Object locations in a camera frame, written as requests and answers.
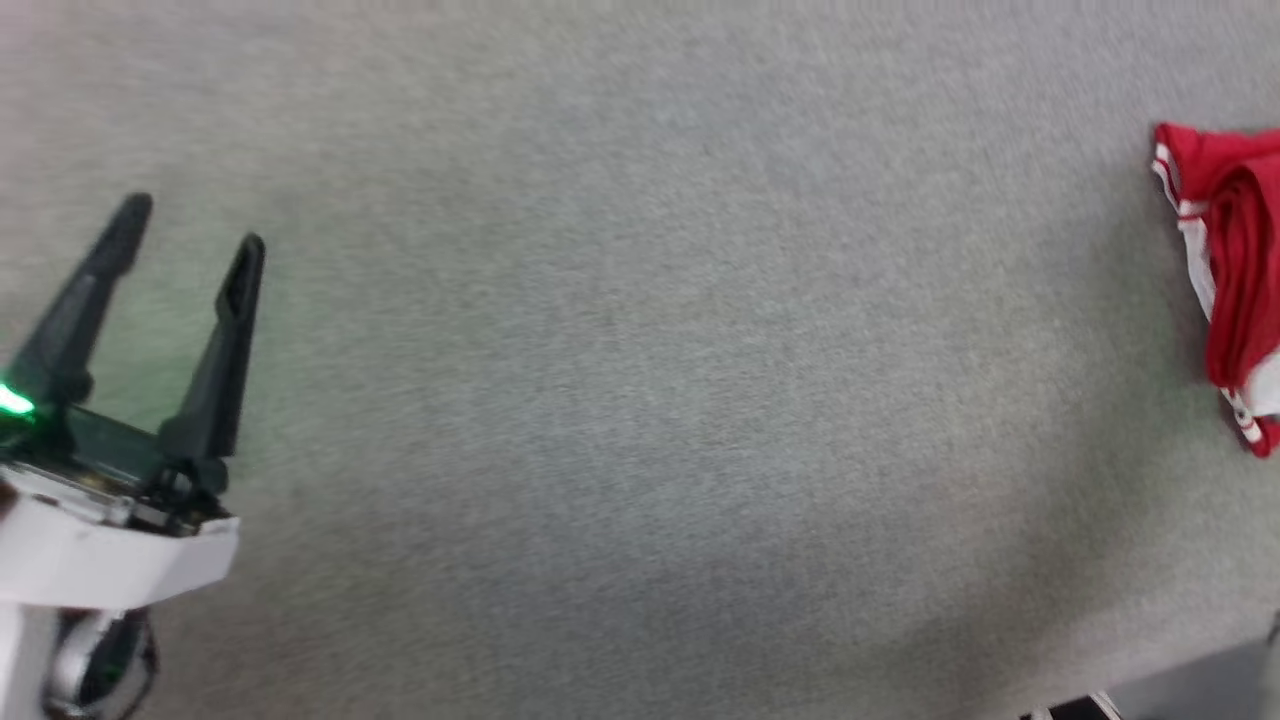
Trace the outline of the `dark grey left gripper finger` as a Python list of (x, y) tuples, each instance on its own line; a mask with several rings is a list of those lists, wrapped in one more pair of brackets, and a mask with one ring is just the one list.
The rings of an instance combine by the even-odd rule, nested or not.
[(154, 209), (151, 193), (129, 193), (68, 277), (10, 363), (4, 384), (35, 407), (84, 401), (90, 361), (116, 283), (138, 255)]
[(159, 429), (168, 466), (202, 492), (224, 492), (236, 452), (265, 270), (262, 238), (248, 233), (215, 295), (215, 325), (178, 411)]

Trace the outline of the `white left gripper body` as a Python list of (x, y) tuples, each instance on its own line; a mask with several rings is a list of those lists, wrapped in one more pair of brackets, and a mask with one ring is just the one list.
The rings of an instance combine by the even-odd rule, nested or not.
[(129, 610), (224, 579), (241, 521), (220, 502), (237, 436), (205, 457), (84, 407), (3, 387), (3, 600)]

